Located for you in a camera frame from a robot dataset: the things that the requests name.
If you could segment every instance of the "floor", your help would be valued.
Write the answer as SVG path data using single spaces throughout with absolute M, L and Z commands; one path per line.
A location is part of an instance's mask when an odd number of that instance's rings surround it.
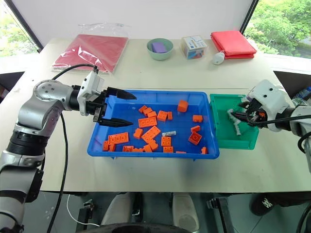
M 114 198 L 115 193 L 89 193 L 86 196 L 70 196 L 69 209 L 77 218 L 83 202 L 92 198 L 97 206 L 91 222 L 99 223 L 106 209 Z M 221 220 L 217 210 L 206 207 L 208 194 L 192 194 L 192 199 L 200 222 L 201 233 L 223 233 Z M 232 223 L 236 233 L 293 233 L 296 230 L 299 218 L 307 206 L 302 204 L 291 207 L 275 207 L 263 217 L 253 215 L 249 211 L 252 194 L 238 194 L 228 197 L 228 205 Z M 58 194 L 40 192 L 38 199 L 27 203 L 24 222 L 25 233 L 44 233 L 47 230 Z M 67 213 L 66 202 L 68 195 L 64 195 L 54 222 L 52 233 L 74 233 L 76 223 Z M 144 219 L 151 223 L 172 223 L 172 213 L 169 208 L 169 193 L 144 193 Z

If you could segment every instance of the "red folded cloth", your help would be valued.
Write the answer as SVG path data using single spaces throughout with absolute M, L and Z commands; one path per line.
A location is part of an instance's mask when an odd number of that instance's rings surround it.
M 54 68 L 88 63 L 101 72 L 113 72 L 127 44 L 127 37 L 79 34 L 54 62 Z M 77 69 L 92 70 L 91 67 Z
M 213 32 L 210 37 L 225 59 L 254 58 L 257 52 L 239 31 Z

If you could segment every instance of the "white computer mouse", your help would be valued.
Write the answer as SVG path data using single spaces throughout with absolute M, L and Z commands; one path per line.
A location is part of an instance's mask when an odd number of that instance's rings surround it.
M 220 65 L 225 59 L 225 54 L 223 52 L 218 52 L 213 56 L 212 63 L 214 65 Z

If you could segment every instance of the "green trees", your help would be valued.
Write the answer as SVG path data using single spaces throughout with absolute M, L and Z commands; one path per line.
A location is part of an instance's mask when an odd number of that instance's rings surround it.
M 244 35 L 265 53 L 301 56 L 299 42 L 311 35 L 311 0 L 260 0 Z
M 0 57 L 35 53 L 35 45 L 11 15 L 0 10 Z

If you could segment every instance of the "window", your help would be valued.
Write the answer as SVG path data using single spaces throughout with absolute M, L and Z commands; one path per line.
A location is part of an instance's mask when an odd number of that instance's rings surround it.
M 311 58 L 311 0 L 259 0 L 244 35 L 264 53 Z
M 0 57 L 37 53 L 31 39 L 11 9 L 0 0 Z

